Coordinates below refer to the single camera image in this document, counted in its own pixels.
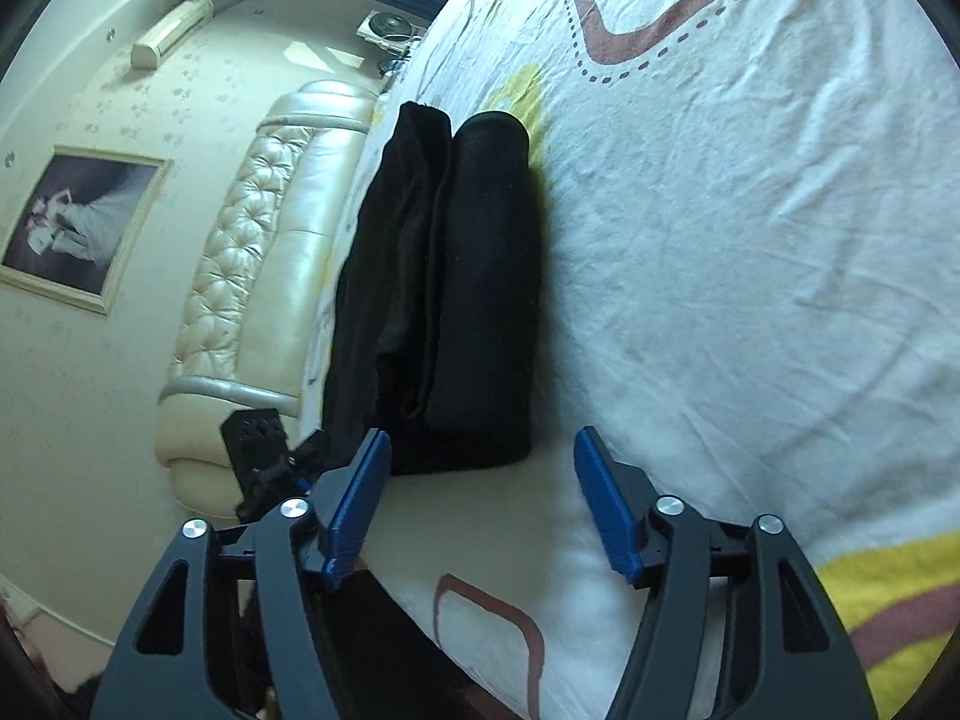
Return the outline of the black pants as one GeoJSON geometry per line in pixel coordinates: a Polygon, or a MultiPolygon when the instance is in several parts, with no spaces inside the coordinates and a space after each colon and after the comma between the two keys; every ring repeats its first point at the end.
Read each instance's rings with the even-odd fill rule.
{"type": "Polygon", "coordinates": [[[397,476],[529,455],[540,216],[516,117],[480,112],[455,127],[442,110],[400,106],[338,275],[322,397],[329,465],[371,429],[391,439],[397,476]]]}

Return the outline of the cream tufted leather headboard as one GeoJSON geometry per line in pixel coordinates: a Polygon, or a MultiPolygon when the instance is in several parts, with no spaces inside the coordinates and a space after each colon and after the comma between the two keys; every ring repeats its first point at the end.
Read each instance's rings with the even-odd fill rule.
{"type": "Polygon", "coordinates": [[[288,436],[319,408],[317,311],[376,93],[338,80],[278,98],[203,244],[158,397],[155,455],[190,512],[229,518],[241,491],[221,423],[274,408],[288,436]]]}

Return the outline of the framed wedding photo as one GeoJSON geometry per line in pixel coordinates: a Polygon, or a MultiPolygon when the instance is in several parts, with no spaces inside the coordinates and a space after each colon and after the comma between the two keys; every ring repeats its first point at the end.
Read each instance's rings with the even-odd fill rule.
{"type": "Polygon", "coordinates": [[[57,145],[2,239],[2,283],[107,316],[172,163],[57,145]]]}

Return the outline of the small white desk fan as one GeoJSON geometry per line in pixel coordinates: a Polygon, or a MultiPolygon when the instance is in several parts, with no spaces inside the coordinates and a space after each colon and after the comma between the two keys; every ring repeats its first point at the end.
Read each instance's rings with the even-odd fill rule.
{"type": "Polygon", "coordinates": [[[423,41],[427,30],[416,26],[405,16],[388,11],[370,11],[356,28],[356,36],[386,54],[377,62],[382,78],[394,75],[410,59],[413,49],[423,41]]]}

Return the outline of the patterned white bed sheet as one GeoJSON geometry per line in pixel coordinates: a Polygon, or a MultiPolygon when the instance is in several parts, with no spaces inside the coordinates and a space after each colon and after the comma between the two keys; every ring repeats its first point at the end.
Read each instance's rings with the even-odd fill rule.
{"type": "Polygon", "coordinates": [[[524,718],[599,718],[644,598],[579,427],[707,517],[779,515],[892,717],[958,622],[958,67],[916,0],[449,0],[377,106],[523,122],[534,450],[389,484],[364,559],[524,718]]]}

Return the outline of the white wall air conditioner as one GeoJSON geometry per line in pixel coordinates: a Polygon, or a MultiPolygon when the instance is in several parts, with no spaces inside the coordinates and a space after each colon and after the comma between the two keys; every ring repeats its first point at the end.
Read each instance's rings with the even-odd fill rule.
{"type": "Polygon", "coordinates": [[[132,44],[130,66],[133,70],[158,70],[187,37],[212,20],[213,11],[213,0],[182,0],[132,44]]]}

